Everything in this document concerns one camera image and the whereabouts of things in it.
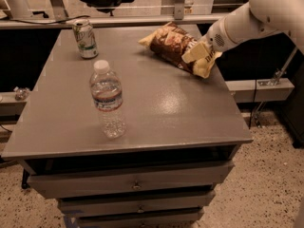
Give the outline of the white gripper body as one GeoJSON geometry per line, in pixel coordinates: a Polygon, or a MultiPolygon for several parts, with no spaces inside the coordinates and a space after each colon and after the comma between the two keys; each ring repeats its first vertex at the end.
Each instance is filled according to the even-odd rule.
{"type": "Polygon", "coordinates": [[[218,52],[225,52],[238,45],[230,38],[226,22],[226,17],[217,20],[200,38],[208,48],[218,52]]]}

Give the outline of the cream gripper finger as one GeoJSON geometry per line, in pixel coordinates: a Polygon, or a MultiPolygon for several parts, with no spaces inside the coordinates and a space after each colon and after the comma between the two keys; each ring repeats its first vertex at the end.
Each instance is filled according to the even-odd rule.
{"type": "Polygon", "coordinates": [[[182,60],[185,63],[191,63],[200,59],[204,59],[207,62],[211,61],[211,50],[203,42],[196,43],[193,47],[189,48],[182,56],[182,60]]]}

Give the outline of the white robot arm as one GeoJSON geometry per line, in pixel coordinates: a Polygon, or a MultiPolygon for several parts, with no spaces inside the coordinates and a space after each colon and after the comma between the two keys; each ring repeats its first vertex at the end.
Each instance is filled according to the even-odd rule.
{"type": "MultiPolygon", "coordinates": [[[[304,0],[249,0],[219,19],[202,36],[218,51],[249,39],[285,33],[303,48],[304,0]]],[[[235,155],[236,168],[195,228],[303,228],[304,152],[276,114],[262,114],[254,141],[235,155]]]]}

